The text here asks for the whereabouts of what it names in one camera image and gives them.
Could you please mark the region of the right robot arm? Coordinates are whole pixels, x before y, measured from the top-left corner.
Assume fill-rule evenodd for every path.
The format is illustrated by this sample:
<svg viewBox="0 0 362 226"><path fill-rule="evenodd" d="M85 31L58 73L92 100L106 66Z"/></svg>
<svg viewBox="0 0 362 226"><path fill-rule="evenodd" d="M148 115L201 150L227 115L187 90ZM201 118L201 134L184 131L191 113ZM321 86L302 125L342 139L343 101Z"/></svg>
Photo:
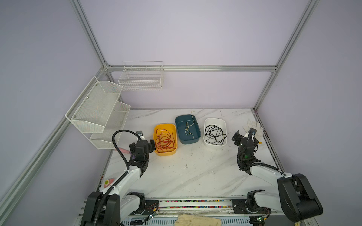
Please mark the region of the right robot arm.
<svg viewBox="0 0 362 226"><path fill-rule="evenodd" d="M245 135L237 131L232 137L238 147L239 170L262 179L278 192L270 193L264 189L250 191L245 199L232 200L234 212L264 212L269 215L271 210L281 211L294 223L323 214L322 204L305 175L283 172L255 157L259 144L256 132L256 129L250 128Z"/></svg>

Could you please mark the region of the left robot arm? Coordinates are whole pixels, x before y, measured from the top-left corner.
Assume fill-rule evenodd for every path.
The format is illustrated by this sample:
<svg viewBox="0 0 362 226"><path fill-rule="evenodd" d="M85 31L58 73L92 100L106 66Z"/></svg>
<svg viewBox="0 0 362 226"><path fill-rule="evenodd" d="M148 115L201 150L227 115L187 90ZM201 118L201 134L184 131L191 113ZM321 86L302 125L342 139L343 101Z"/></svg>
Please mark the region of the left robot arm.
<svg viewBox="0 0 362 226"><path fill-rule="evenodd" d="M115 141L116 135L122 132L137 137L137 142L129 145L129 160ZM146 140L142 131L118 130L112 135L112 143L125 162L126 170L108 187L88 196L81 226L122 226L130 214L141 214L145 211L145 195L129 192L129 189L146 171L150 161L149 154L156 149L155 141Z"/></svg>

